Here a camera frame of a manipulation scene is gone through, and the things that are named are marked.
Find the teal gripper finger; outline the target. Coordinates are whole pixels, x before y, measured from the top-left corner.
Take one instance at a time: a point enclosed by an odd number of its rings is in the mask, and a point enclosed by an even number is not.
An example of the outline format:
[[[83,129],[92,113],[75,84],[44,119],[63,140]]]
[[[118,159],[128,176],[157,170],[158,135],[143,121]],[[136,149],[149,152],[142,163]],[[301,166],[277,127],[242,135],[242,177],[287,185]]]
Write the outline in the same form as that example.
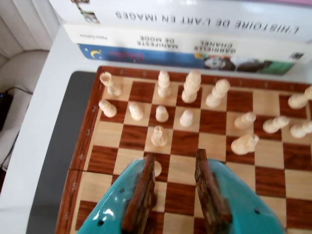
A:
[[[208,234],[283,234],[273,210],[227,165],[196,152],[195,183]]]
[[[78,230],[79,234],[142,234],[156,205],[155,157],[133,160]]]

